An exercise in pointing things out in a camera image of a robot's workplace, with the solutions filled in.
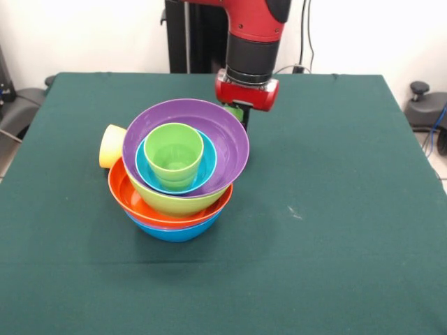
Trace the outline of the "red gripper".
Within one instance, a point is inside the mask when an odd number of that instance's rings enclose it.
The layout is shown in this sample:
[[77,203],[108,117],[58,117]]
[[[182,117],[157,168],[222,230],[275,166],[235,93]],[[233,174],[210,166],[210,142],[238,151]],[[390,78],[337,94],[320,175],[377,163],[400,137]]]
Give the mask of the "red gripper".
[[248,131],[251,109],[269,112],[279,91],[279,80],[270,79],[261,86],[245,86],[231,81],[225,69],[220,69],[215,80],[217,100],[225,104],[246,105],[242,107],[242,125]]

